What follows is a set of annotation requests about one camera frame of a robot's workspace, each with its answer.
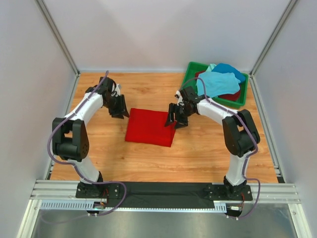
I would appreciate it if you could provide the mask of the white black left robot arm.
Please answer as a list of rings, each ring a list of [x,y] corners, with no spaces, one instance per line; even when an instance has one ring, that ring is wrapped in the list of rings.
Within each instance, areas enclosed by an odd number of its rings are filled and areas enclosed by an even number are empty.
[[[103,182],[100,171],[88,156],[90,143],[86,126],[102,107],[112,118],[129,117],[121,86],[108,76],[101,77],[98,85],[89,87],[81,102],[69,114],[55,118],[48,141],[51,157],[59,156],[60,164],[71,165],[80,176],[77,198],[105,198],[109,185]]]

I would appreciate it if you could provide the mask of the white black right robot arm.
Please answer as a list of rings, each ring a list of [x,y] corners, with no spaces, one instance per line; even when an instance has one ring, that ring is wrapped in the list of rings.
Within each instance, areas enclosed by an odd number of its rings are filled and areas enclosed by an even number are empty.
[[[249,157],[257,153],[261,140],[251,113],[229,109],[206,95],[199,96],[191,86],[177,91],[175,97],[178,101],[169,104],[165,126],[187,127],[188,117],[193,114],[208,117],[222,126],[225,146],[230,153],[229,169],[223,184],[211,195],[229,200],[246,197]]]

